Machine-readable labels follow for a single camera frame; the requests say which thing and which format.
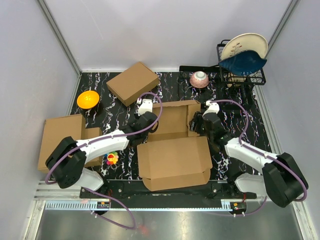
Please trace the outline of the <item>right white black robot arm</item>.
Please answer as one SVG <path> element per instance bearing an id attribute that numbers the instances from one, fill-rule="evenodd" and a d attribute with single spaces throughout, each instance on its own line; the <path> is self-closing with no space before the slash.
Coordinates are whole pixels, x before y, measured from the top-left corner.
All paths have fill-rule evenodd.
<path id="1" fill-rule="evenodd" d="M 196 112 L 189 129 L 205 136 L 215 152 L 240 160 L 260 173 L 238 173 L 227 185 L 230 197 L 236 199 L 244 193 L 253 193 L 270 198 L 281 208 L 307 197 L 309 185 L 290 154 L 270 153 L 241 141 L 224 129 L 214 112 Z"/>

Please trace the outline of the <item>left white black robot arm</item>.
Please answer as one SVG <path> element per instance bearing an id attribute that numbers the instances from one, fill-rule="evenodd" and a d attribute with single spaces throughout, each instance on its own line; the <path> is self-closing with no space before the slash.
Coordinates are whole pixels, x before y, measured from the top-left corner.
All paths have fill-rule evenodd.
<path id="1" fill-rule="evenodd" d="M 158 120 L 156 114 L 147 111 L 123 128 L 103 136 L 84 140 L 74 140 L 70 136 L 63 138 L 45 162 L 49 169 L 45 183 L 58 184 L 61 189 L 76 185 L 90 189 L 97 198 L 103 198 L 108 193 L 107 184 L 85 165 L 97 157 L 141 144 L 149 133 L 154 132 L 152 127 Z"/>

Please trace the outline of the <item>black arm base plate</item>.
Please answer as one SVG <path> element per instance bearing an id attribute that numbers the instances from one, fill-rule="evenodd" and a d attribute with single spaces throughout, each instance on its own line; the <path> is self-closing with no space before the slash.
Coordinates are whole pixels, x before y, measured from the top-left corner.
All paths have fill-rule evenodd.
<path id="1" fill-rule="evenodd" d="M 201 196 L 210 199 L 256 199 L 255 193 L 240 192 L 231 182 L 222 180 L 210 180 L 208 183 L 197 186 L 174 188 L 167 190 L 148 190 L 141 180 L 107 180 L 96 193 L 92 193 L 83 187 L 80 189 L 79 197 L 81 199 L 97 199 L 98 193 L 114 197 L 116 199 L 125 199 L 133 196 Z"/>

